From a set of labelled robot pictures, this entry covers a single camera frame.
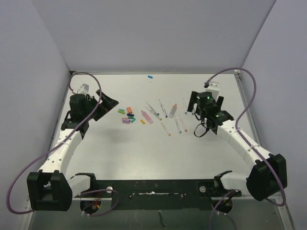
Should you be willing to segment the aluminium right rail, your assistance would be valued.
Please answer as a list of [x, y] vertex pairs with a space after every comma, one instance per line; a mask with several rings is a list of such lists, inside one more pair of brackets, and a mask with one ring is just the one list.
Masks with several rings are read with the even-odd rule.
[[245, 132], [245, 134], [247, 134], [247, 139], [249, 139], [249, 140], [253, 139], [252, 143], [254, 143], [254, 144], [257, 143], [258, 144], [257, 146], [261, 146], [260, 138], [259, 138], [258, 133], [257, 133], [256, 125], [255, 125], [251, 110], [250, 110], [250, 108], [248, 108], [249, 102], [247, 100], [245, 91], [243, 89], [239, 69], [234, 70], [234, 76], [235, 76], [235, 79], [236, 79], [237, 87], [238, 87], [238, 90], [239, 90], [239, 93], [240, 93], [240, 97], [241, 97], [243, 106], [246, 109], [244, 115], [242, 115], [240, 120], [244, 120], [245, 122], [248, 121], [248, 123], [249, 123], [247, 131], [244, 131], [244, 132]]

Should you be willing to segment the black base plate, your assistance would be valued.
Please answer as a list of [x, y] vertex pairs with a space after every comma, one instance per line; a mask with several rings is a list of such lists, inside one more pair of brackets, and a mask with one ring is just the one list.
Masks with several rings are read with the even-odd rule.
[[91, 194], [79, 195], [80, 209], [98, 215], [107, 210], [211, 210], [228, 191], [214, 179], [97, 180]]

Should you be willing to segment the purple highlighter cap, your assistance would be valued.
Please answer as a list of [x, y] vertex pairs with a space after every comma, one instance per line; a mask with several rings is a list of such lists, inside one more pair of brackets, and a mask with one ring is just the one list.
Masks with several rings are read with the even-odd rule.
[[122, 118], [122, 122], [125, 124], [129, 124], [130, 120], [128, 118]]

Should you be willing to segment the purple highlighter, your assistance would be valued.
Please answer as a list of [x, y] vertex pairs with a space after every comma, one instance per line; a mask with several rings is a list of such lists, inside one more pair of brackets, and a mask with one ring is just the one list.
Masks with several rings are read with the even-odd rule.
[[151, 119], [151, 117], [145, 112], [142, 110], [142, 115], [143, 117], [146, 119], [146, 121], [149, 123], [149, 124], [152, 124], [153, 123], [153, 120]]

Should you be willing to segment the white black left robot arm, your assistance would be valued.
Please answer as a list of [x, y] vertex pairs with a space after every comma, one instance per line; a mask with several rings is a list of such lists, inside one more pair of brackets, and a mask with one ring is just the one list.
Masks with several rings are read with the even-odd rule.
[[101, 102], [89, 94], [79, 93], [70, 97], [70, 110], [61, 125], [57, 148], [52, 151], [37, 172], [29, 173], [27, 187], [34, 211], [67, 211], [73, 198], [81, 193], [87, 197], [98, 191], [94, 173], [77, 173], [70, 179], [65, 177], [72, 156], [84, 139], [90, 120], [98, 121], [118, 101], [104, 93], [96, 92]]

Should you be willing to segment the teal cap white pen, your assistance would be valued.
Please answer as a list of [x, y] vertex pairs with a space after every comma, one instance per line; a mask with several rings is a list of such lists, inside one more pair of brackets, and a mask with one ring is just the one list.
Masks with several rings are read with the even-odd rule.
[[175, 122], [176, 122], [176, 125], [177, 125], [177, 128], [178, 128], [178, 132], [181, 134], [182, 130], [181, 130], [181, 127], [180, 127], [180, 124], [179, 124], [179, 121], [178, 121], [177, 118], [175, 118]]

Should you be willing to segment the dark blue whiteboard marker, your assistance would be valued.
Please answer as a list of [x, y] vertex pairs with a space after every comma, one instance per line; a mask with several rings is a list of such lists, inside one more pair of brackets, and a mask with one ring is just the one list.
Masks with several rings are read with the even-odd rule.
[[164, 113], [164, 116], [166, 117], [166, 118], [168, 118], [168, 115], [167, 115], [167, 112], [166, 112], [166, 110], [165, 110], [165, 107], [164, 107], [164, 105], [163, 105], [163, 103], [162, 103], [162, 101], [159, 99], [159, 104], [160, 104], [160, 106], [161, 106], [161, 108], [162, 108], [162, 111], [163, 111], [163, 113]]

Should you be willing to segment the white pen blue cap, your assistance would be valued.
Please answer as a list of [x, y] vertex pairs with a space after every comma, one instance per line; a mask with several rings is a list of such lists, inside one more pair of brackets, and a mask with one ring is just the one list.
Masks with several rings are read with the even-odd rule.
[[183, 98], [183, 108], [184, 108], [184, 113], [187, 115], [188, 111], [187, 111], [187, 104], [185, 98]]

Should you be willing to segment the orange highlighter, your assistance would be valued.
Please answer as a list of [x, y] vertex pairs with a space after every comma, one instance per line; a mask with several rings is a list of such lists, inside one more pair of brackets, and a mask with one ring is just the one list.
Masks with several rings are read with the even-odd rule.
[[176, 111], [177, 111], [177, 104], [174, 104], [168, 117], [173, 118], [175, 116]]

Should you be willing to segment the pink orange cap pen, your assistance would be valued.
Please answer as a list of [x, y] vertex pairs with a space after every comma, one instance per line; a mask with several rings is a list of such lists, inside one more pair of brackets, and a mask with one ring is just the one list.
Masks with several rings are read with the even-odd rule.
[[181, 124], [182, 124], [182, 127], [183, 127], [184, 131], [187, 132], [188, 130], [187, 130], [187, 127], [186, 127], [186, 125], [185, 125], [185, 122], [184, 122], [183, 118], [180, 117], [179, 119], [180, 119], [180, 122], [181, 122]]

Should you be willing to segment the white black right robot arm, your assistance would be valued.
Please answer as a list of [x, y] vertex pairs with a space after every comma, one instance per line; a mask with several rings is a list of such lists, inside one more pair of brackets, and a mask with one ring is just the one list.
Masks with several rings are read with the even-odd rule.
[[247, 191], [258, 201], [268, 199], [273, 194], [284, 194], [287, 187], [286, 160], [281, 154], [272, 154], [238, 126], [227, 111], [222, 110], [223, 97], [214, 99], [211, 92], [192, 91], [188, 112], [194, 112], [206, 131], [226, 141], [247, 164], [248, 174], [232, 170], [215, 176], [214, 191], [219, 196], [230, 190]]

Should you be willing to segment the aluminium rail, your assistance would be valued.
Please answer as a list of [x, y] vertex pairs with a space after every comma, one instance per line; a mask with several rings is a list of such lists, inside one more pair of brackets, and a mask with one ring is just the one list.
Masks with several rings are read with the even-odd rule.
[[291, 230], [285, 207], [245, 193], [225, 195], [209, 180], [101, 181], [115, 194], [75, 198], [66, 212], [38, 211], [26, 230]]
[[243, 89], [239, 69], [234, 70], [234, 76], [235, 76], [235, 79], [236, 79], [237, 87], [238, 87], [238, 90], [239, 90], [239, 93], [240, 93], [240, 97], [241, 97], [243, 106], [246, 109], [244, 115], [242, 115], [240, 120], [244, 120], [245, 122], [248, 121], [248, 123], [249, 123], [247, 131], [244, 131], [244, 132], [245, 132], [245, 134], [247, 134], [247, 139], [249, 139], [249, 140], [253, 139], [252, 143], [254, 143], [254, 144], [257, 143], [258, 144], [257, 146], [261, 146], [260, 138], [259, 138], [258, 133], [257, 133], [256, 125], [255, 125], [251, 110], [250, 110], [250, 108], [248, 108], [249, 102], [247, 100], [245, 91]]

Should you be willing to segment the aluminium front rail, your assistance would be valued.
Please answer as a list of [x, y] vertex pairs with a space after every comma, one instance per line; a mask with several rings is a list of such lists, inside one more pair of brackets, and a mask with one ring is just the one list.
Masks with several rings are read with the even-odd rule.
[[75, 198], [66, 212], [38, 211], [26, 230], [291, 230], [285, 207], [245, 193], [225, 195], [209, 180], [101, 181], [115, 194]]

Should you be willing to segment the teal green cap pen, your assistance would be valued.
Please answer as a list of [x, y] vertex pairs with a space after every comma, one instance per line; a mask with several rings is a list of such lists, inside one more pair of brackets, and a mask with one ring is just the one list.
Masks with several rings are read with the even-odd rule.
[[147, 106], [145, 107], [150, 113], [152, 113], [155, 117], [157, 117], [158, 119], [160, 119], [159, 115], [154, 112], [152, 109], [148, 108]]

